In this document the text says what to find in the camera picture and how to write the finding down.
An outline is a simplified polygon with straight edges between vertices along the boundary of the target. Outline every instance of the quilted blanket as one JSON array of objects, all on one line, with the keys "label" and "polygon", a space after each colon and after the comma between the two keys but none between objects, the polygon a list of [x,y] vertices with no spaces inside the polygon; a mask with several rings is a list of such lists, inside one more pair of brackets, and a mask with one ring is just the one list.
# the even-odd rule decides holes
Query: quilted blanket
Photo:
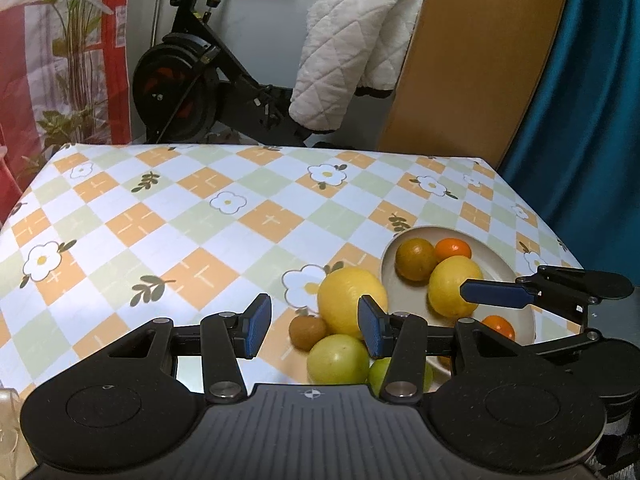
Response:
[{"label": "quilted blanket", "polygon": [[336,130],[358,86],[392,90],[422,0],[312,0],[289,114]]}]

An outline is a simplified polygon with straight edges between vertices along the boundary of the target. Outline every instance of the table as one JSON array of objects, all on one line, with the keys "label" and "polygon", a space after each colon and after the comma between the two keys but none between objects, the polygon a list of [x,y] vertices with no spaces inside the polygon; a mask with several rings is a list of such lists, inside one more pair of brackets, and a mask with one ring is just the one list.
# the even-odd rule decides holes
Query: table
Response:
[{"label": "table", "polygon": [[[60,150],[0,234],[0,381],[38,384],[160,316],[197,324],[260,292],[273,322],[247,386],[306,382],[295,309],[337,262],[377,274],[397,230],[439,225],[486,243],[517,274],[578,266],[484,161],[273,146]],[[535,311],[537,340],[576,332]],[[178,376],[202,390],[198,364]]]}]

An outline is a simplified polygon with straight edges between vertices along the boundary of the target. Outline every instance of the fruit bowl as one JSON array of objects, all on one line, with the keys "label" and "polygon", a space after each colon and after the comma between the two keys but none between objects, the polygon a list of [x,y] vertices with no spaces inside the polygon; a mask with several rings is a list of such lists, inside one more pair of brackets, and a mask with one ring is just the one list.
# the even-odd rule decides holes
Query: fruit bowl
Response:
[{"label": "fruit bowl", "polygon": [[[423,226],[407,229],[396,236],[386,247],[380,265],[380,281],[388,295],[389,312],[402,310],[421,316],[431,325],[453,326],[455,320],[437,314],[428,305],[427,286],[415,285],[401,279],[396,273],[396,250],[402,242],[410,238],[423,238],[435,245],[443,238],[459,238],[471,247],[471,259],[478,264],[486,280],[513,282],[516,274],[505,261],[488,246],[475,238],[454,229],[436,226]],[[536,338],[533,310],[530,305],[518,310],[491,305],[478,305],[473,317],[482,321],[490,315],[502,316],[509,321],[515,330],[516,342],[521,345],[532,344]],[[427,361],[440,372],[450,375],[449,370],[435,357],[427,357]]]}]

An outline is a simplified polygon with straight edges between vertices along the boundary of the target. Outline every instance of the wooden door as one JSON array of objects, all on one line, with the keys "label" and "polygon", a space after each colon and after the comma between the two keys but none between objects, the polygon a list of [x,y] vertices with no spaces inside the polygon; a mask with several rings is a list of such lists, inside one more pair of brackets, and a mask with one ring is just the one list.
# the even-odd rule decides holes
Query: wooden door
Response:
[{"label": "wooden door", "polygon": [[383,152],[479,156],[497,166],[522,120],[565,0],[425,0]]}]

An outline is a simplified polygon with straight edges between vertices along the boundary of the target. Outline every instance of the green apple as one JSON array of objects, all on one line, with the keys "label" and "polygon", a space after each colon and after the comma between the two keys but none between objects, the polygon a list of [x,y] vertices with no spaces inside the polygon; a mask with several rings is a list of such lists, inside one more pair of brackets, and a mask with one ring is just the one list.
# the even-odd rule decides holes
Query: green apple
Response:
[{"label": "green apple", "polygon": [[333,334],[311,349],[306,372],[313,384],[363,384],[369,373],[369,354],[362,341]]},{"label": "green apple", "polygon": [[[378,359],[374,361],[369,368],[369,384],[375,396],[379,396],[380,394],[380,386],[382,386],[382,381],[385,379],[386,370],[389,368],[389,363],[391,362],[391,357],[385,357],[383,359]],[[422,390],[424,392],[429,391],[429,387],[433,382],[433,369],[431,366],[425,362],[424,363],[424,384],[422,386]]]}]

